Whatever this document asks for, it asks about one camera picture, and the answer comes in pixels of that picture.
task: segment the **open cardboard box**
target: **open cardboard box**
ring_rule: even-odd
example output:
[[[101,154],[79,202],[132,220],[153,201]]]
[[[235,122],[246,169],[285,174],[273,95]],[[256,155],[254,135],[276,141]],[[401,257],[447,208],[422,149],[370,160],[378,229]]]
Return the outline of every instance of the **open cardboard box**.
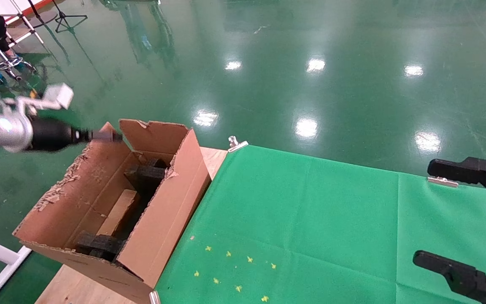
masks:
[[[27,214],[13,235],[138,304],[153,290],[211,178],[193,129],[122,119],[127,144],[92,142]],[[113,130],[107,123],[104,130]],[[116,263],[77,253],[81,231],[95,234],[124,189],[133,164],[160,158],[170,166]]]

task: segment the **black tripod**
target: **black tripod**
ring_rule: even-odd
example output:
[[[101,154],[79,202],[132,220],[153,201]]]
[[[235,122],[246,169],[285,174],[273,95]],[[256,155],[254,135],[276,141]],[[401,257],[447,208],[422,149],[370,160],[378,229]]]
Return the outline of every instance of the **black tripod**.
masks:
[[[82,20],[80,20],[79,23],[76,23],[74,25],[74,27],[76,25],[79,25],[80,23],[82,23],[83,21],[85,21],[87,19],[87,15],[66,15],[64,12],[62,12],[60,9],[59,9],[59,6],[57,6],[57,3],[55,0],[52,0],[52,2],[54,2],[54,5],[56,6],[56,9],[58,11],[58,17],[56,18],[56,22],[57,22],[57,27],[56,27],[56,33],[59,33],[59,27],[62,25],[62,23],[65,21],[65,24],[63,24],[64,27],[66,27],[67,29],[66,30],[69,30],[69,29],[72,29],[73,27],[71,27],[69,25],[69,23],[67,22],[67,18],[70,18],[70,17],[81,17],[83,18]]]

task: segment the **green cloth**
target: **green cloth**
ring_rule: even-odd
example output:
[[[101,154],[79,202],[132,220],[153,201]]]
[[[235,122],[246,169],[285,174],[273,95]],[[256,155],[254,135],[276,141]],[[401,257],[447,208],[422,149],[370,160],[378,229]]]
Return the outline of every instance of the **green cloth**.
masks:
[[[417,250],[486,272],[486,189],[248,146],[228,154],[156,290],[162,304],[264,296],[279,304],[475,303],[416,267]]]

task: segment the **green epoxy floor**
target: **green epoxy floor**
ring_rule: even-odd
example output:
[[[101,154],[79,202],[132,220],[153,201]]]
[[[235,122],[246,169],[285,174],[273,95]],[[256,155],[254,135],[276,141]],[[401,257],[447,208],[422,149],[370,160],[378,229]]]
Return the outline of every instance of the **green epoxy floor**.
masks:
[[[73,87],[51,115],[79,127],[179,122],[206,147],[236,135],[417,175],[432,158],[486,158],[486,0],[84,1],[61,4],[89,16],[75,35],[39,29],[54,57],[34,38],[22,50],[39,89]],[[12,230],[80,150],[0,149],[0,243],[19,249]],[[0,304],[32,304],[58,267],[33,254]]]

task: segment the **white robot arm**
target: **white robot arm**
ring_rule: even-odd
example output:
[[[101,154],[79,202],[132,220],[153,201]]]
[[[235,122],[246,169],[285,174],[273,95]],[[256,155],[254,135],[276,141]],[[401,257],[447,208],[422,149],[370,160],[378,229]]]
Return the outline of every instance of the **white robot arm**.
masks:
[[[0,100],[0,147],[9,152],[51,152],[80,142],[123,140],[119,134],[75,129],[58,119],[36,116],[37,110],[67,109],[72,98],[73,90],[60,84],[49,86],[42,100],[25,97]]]

